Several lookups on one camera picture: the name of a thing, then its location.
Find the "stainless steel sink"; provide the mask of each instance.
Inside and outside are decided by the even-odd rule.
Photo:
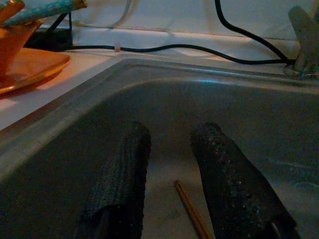
[[[197,238],[179,179],[211,228],[189,132],[214,121],[269,180],[303,239],[319,235],[319,84],[124,60],[0,134],[0,235],[72,238],[96,170],[138,120],[151,131],[143,238]]]

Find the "black cable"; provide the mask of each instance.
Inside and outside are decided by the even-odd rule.
[[[130,52],[139,52],[139,53],[146,53],[146,52],[154,52],[154,51],[161,51],[166,50],[170,48],[190,48],[200,51],[205,51],[211,54],[214,54],[216,56],[220,56],[222,58],[225,58],[227,60],[237,62],[240,64],[246,64],[246,65],[262,65],[262,64],[278,64],[278,63],[286,63],[286,60],[283,59],[277,59],[277,60],[257,60],[257,61],[250,61],[250,60],[242,60],[238,59],[232,56],[228,56],[224,53],[221,53],[219,51],[215,51],[206,47],[202,46],[196,46],[196,45],[189,45],[189,44],[172,44],[172,45],[166,45],[166,46],[160,46],[160,47],[153,47],[153,48],[128,48],[128,47],[121,47],[120,50],[122,51],[130,51]],[[114,46],[107,46],[107,45],[84,45],[84,46],[71,46],[64,50],[77,50],[77,49],[110,49],[115,50]]]
[[[221,8],[221,4],[220,4],[220,0],[215,0],[215,6],[216,6],[216,11],[217,11],[217,15],[218,15],[218,18],[221,22],[221,24],[223,24],[223,26],[225,26],[227,29],[231,30],[231,31],[234,31],[234,32],[237,32],[237,33],[240,33],[244,36],[247,36],[253,40],[256,40],[258,41],[259,43],[263,44],[264,46],[268,47],[270,50],[272,50],[277,56],[280,57],[280,59],[282,59],[285,63],[287,63],[288,65],[291,64],[291,61],[277,48],[275,47],[273,44],[271,44],[270,42],[266,41],[265,39],[255,35],[255,34],[252,34],[251,32],[249,31],[246,31],[242,28],[239,28],[239,27],[236,27],[232,24],[230,24],[224,14],[223,14],[223,11],[222,11],[222,8]]]
[[[69,30],[70,33],[72,33],[72,14],[69,12]]]
[[[68,15],[68,13],[63,13],[61,14],[55,21],[54,23],[45,31],[45,33],[40,36],[39,38],[31,41],[29,44],[30,45],[36,45],[37,43],[43,41],[46,39],[57,27],[58,25],[63,21],[63,19]]]

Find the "power cord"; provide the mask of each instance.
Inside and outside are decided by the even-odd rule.
[[[98,26],[98,27],[115,27],[118,24],[120,24],[127,16],[127,13],[129,11],[130,5],[132,3],[132,0],[128,0],[125,10],[121,16],[121,18],[116,21],[113,24],[110,24],[108,26]],[[244,29],[238,28],[236,26],[233,26],[230,24],[224,17],[222,9],[221,9],[221,4],[220,0],[215,0],[216,4],[216,10],[217,10],[217,15],[221,23],[228,29],[241,33],[249,38],[252,38],[261,44],[265,45],[269,49],[271,49],[274,53],[276,53],[280,59],[275,59],[275,60],[243,60],[243,59],[238,59],[229,55],[226,55],[224,53],[221,53],[219,51],[209,49],[206,47],[202,46],[197,46],[197,45],[191,45],[191,44],[171,44],[171,45],[165,45],[165,46],[160,46],[160,47],[153,47],[153,48],[129,48],[129,47],[119,47],[118,49],[115,46],[109,46],[109,45],[78,45],[78,46],[69,46],[64,49],[63,51],[67,50],[77,50],[77,49],[110,49],[110,50],[121,50],[121,51],[128,51],[128,52],[138,52],[138,53],[148,53],[148,52],[155,52],[155,51],[161,51],[161,50],[166,50],[166,49],[171,49],[171,48],[188,48],[188,49],[195,49],[195,50],[200,50],[204,52],[208,52],[211,54],[214,54],[216,56],[225,58],[227,60],[240,63],[240,64],[246,64],[246,65],[262,65],[262,64],[278,64],[278,63],[286,63],[286,64],[292,64],[295,62],[294,59],[288,59],[278,48],[276,48],[274,45],[266,41],[265,39],[256,36]],[[47,30],[45,33],[45,36],[48,36],[50,33],[54,31],[54,29],[57,28],[59,23],[65,18],[65,14],[61,14],[60,17],[56,20],[55,23]],[[96,25],[90,25],[90,24],[85,24],[86,26],[92,26],[96,27]],[[72,19],[71,19],[71,13],[69,13],[69,29],[72,30]]]
[[[266,41],[265,39],[249,32],[249,31],[246,31],[242,28],[239,28],[239,27],[236,27],[232,24],[230,24],[224,14],[223,14],[223,11],[222,11],[222,8],[221,8],[221,4],[220,4],[220,0],[215,0],[215,6],[216,6],[216,11],[217,11],[217,16],[218,16],[218,19],[220,20],[221,24],[226,27],[227,29],[231,30],[231,31],[234,31],[234,32],[237,32],[237,33],[240,33],[244,36],[247,36],[255,41],[258,41],[259,43],[263,44],[264,46],[268,47],[270,50],[272,50],[277,56],[279,56],[280,59],[282,59],[285,63],[287,63],[288,65],[291,64],[291,61],[277,48],[275,47],[273,44],[271,44],[270,42]]]
[[[95,27],[95,28],[114,28],[114,27],[117,27],[118,25],[122,24],[122,22],[125,20],[125,18],[127,17],[128,13],[129,13],[131,4],[132,4],[132,0],[127,0],[127,2],[125,4],[124,11],[123,11],[120,19],[112,24],[109,24],[109,25],[95,25],[95,24],[90,24],[90,23],[78,21],[78,20],[73,20],[72,22],[74,23],[75,26],[85,26],[85,27]]]
[[[242,60],[238,59],[229,55],[226,55],[224,53],[221,53],[219,51],[215,51],[206,47],[202,46],[196,46],[196,45],[190,45],[190,44],[172,44],[172,45],[165,45],[165,46],[159,46],[159,47],[153,47],[153,48],[128,48],[128,47],[120,47],[119,49],[121,51],[129,51],[129,52],[139,52],[139,53],[147,53],[147,52],[155,52],[155,51],[162,51],[166,49],[171,49],[171,48],[190,48],[190,49],[195,49],[195,50],[200,50],[200,51],[205,51],[211,54],[214,54],[216,56],[220,56],[222,58],[225,58],[227,60],[237,62],[240,64],[246,64],[246,65],[262,65],[262,64],[278,64],[278,63],[286,63],[285,60],[282,59],[277,59],[277,60]],[[115,46],[107,46],[107,45],[84,45],[84,46],[71,46],[68,47],[66,50],[78,50],[78,49],[110,49],[110,50],[115,50]]]

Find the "orange bowl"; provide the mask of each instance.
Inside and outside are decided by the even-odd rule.
[[[41,21],[34,21],[28,25],[0,28],[0,78],[6,75],[19,50],[41,24]]]

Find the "sink basin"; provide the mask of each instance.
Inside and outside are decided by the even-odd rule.
[[[173,182],[212,230],[189,132],[214,121],[319,235],[319,85],[280,75],[124,60],[0,134],[0,234],[72,238],[95,173],[128,122],[152,136],[142,238],[196,239]]]

